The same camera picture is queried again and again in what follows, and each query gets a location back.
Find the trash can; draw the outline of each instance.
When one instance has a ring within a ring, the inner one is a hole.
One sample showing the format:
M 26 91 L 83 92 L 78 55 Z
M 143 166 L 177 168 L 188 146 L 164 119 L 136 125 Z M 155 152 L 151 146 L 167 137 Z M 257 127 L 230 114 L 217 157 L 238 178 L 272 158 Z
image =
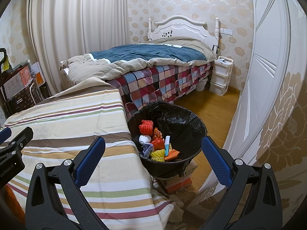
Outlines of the trash can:
M 159 162 L 146 158 L 139 143 L 139 125 L 142 120 L 152 120 L 163 137 L 170 136 L 172 148 L 180 151 L 178 161 Z M 203 121 L 190 110 L 165 102 L 150 102 L 137 111 L 129 120 L 128 128 L 138 148 L 144 167 L 157 178 L 168 179 L 182 176 L 191 160 L 201 151 L 202 139 L 207 135 Z

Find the bed post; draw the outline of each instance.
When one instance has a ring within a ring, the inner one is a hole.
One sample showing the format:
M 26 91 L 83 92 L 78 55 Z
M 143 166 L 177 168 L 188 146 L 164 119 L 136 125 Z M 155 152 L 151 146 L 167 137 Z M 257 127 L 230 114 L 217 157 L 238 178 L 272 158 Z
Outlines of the bed post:
M 214 36 L 217 39 L 217 45 L 214 45 L 213 53 L 216 54 L 217 48 L 219 47 L 219 41 L 220 41 L 220 21 L 218 18 L 215 18 Z
M 148 40 L 151 41 L 151 19 L 148 20 Z

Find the checkered fabric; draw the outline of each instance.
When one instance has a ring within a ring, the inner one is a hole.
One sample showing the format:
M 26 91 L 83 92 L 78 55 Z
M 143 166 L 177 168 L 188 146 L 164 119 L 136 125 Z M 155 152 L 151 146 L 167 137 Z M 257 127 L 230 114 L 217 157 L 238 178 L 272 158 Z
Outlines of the checkered fabric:
M 211 63 L 199 67 L 153 66 L 108 81 L 119 89 L 127 119 L 151 101 L 172 102 L 209 75 Z

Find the metal screw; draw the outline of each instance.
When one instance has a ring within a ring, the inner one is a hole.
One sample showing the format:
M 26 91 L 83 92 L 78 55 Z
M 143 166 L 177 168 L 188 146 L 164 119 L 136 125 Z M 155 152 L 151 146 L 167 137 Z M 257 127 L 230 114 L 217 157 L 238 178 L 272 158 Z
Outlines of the metal screw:
M 243 161 L 241 159 L 236 159 L 234 161 L 237 165 L 242 165 L 243 164 Z
M 39 170 L 39 169 L 41 169 L 43 167 L 43 164 L 42 163 L 38 163 L 37 165 L 36 165 L 36 168 Z
M 69 166 L 71 164 L 72 164 L 72 161 L 70 159 L 67 159 L 67 160 L 64 161 L 65 166 Z
M 271 168 L 271 165 L 269 163 L 265 163 L 264 167 L 267 168 L 268 170 Z

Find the wooden floor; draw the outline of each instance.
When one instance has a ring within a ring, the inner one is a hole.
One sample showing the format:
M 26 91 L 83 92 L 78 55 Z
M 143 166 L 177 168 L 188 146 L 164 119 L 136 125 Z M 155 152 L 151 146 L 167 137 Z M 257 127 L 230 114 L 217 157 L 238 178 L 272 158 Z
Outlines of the wooden floor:
M 197 114 L 206 125 L 208 135 L 212 137 L 219 147 L 223 147 L 238 100 L 239 91 L 236 89 L 230 88 L 224 96 L 216 95 L 205 89 L 202 92 L 192 91 L 190 94 L 176 100 L 175 104 Z M 194 160 L 198 167 L 192 174 L 192 185 L 187 190 L 197 193 L 209 175 L 211 167 L 203 152 L 200 152 Z M 182 190 L 177 196 L 186 207 L 195 193 Z M 196 230 L 202 224 L 198 218 L 194 218 L 189 212 L 185 212 L 184 219 L 188 224 L 187 230 Z

